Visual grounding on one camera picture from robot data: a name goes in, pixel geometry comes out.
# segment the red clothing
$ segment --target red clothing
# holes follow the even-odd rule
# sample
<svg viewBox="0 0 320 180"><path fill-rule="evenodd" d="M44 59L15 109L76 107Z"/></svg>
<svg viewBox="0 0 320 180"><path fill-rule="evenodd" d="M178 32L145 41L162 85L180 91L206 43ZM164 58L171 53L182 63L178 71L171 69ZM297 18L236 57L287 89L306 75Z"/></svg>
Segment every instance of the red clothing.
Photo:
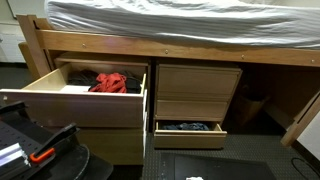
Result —
<svg viewBox="0 0 320 180"><path fill-rule="evenodd" d="M99 74L97 81L101 82L96 87L90 89L90 92L111 92L111 93L126 93L126 77L119 74Z"/></svg>

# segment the wooden bed frame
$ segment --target wooden bed frame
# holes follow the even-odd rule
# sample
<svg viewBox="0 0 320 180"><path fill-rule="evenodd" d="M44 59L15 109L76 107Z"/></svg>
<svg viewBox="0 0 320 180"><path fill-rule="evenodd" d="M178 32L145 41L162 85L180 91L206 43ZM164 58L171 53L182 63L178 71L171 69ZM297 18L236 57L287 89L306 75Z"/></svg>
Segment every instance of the wooden bed frame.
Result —
<svg viewBox="0 0 320 180"><path fill-rule="evenodd" d="M39 19L34 15L17 16L17 19L40 76L54 70L56 67L53 59L67 51L320 67L320 50L217 45L65 32L53 30L46 19ZM291 145L319 110L320 97L317 93L308 102L305 112L288 129L282 143Z"/></svg>

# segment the mattress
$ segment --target mattress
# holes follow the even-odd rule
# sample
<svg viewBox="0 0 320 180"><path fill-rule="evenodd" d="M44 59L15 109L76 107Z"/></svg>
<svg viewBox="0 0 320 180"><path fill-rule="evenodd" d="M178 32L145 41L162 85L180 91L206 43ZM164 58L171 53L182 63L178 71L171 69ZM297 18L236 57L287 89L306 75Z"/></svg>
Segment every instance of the mattress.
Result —
<svg viewBox="0 0 320 180"><path fill-rule="evenodd" d="M320 8L252 1L46 0L45 10L62 31L320 49Z"/></svg>

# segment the floor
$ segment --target floor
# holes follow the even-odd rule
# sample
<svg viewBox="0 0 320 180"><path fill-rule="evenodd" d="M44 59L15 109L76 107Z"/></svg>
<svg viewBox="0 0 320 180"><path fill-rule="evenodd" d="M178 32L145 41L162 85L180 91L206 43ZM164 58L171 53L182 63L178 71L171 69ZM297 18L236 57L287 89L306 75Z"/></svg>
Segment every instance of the floor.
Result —
<svg viewBox="0 0 320 180"><path fill-rule="evenodd" d="M30 82L32 82L32 77L24 65L4 67L0 63L0 89L22 88ZM3 96L0 95L0 106L4 105L2 99ZM277 179L305 179L291 163L292 158L303 158L294 149L285 148L280 144L284 130L268 115L261 113L258 118L242 128L239 128L232 119L227 119L223 129L228 131L228 136L222 150L155 150L153 136L148 134L142 179L158 179L157 170L163 152L263 161L268 164ZM294 164L307 179L320 179L305 163L294 161ZM128 167L127 173L118 171L118 169L115 172L113 179L119 180L134 179L141 173L137 167Z"/></svg>

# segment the orange handle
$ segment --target orange handle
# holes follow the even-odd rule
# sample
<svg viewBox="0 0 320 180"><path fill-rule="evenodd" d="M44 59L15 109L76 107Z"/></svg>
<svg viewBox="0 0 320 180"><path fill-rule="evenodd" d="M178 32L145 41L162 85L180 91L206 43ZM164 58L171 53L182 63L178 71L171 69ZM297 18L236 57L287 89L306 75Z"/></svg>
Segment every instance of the orange handle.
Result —
<svg viewBox="0 0 320 180"><path fill-rule="evenodd" d="M54 153L54 151L54 148L50 148L48 149L48 151L42 153L39 157L34 157L34 153L30 154L29 157L32 162L39 164L45 159L47 159L49 156L51 156Z"/></svg>

